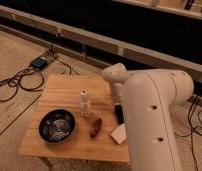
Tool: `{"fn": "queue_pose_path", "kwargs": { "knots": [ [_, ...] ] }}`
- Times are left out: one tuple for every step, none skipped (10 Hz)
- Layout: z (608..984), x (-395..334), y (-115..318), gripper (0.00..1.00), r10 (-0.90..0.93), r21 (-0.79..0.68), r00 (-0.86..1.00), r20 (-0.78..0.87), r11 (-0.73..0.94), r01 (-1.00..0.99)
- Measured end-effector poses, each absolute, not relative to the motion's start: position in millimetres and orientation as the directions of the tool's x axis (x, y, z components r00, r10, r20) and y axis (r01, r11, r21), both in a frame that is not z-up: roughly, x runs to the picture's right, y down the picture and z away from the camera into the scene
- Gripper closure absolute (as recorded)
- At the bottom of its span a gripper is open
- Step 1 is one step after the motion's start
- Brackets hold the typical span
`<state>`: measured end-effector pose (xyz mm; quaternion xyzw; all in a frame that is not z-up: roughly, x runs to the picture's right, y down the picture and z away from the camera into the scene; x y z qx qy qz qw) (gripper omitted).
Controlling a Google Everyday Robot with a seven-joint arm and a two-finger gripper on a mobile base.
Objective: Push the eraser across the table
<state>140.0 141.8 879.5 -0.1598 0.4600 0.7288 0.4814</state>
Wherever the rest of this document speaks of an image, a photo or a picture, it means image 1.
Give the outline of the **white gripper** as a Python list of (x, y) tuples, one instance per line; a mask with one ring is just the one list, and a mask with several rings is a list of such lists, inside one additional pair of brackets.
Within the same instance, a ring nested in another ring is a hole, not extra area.
[[(111, 98), (115, 104), (120, 104), (122, 102), (122, 84), (121, 83), (111, 83)], [(121, 125), (124, 123), (123, 110), (121, 105), (115, 106), (115, 115), (117, 117), (118, 124)]]

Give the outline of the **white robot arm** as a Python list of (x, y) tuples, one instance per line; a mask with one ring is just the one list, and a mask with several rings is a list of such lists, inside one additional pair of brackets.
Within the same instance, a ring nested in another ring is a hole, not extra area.
[(174, 69), (128, 71), (118, 63), (102, 77), (122, 86), (112, 97), (122, 103), (131, 171), (182, 171), (169, 108), (192, 96), (191, 76)]

